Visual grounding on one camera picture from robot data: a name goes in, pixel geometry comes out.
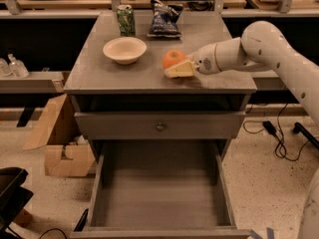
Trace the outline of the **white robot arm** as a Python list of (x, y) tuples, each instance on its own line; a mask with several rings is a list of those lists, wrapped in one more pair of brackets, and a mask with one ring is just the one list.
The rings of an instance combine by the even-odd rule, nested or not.
[[(212, 75), (227, 70), (272, 69), (311, 118), (319, 123), (319, 67), (296, 52), (273, 24), (257, 21), (239, 38), (205, 45), (177, 61), (162, 60), (169, 78)], [(319, 170), (307, 191), (298, 239), (319, 239)]]

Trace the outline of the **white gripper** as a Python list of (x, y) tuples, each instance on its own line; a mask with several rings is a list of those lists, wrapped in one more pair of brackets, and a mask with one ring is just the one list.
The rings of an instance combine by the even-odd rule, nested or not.
[(194, 75), (194, 60), (197, 70), (204, 75), (212, 75), (220, 72), (216, 62), (216, 44), (209, 44), (198, 49), (195, 54), (186, 55), (187, 59), (164, 70), (164, 74), (172, 78), (192, 77)]

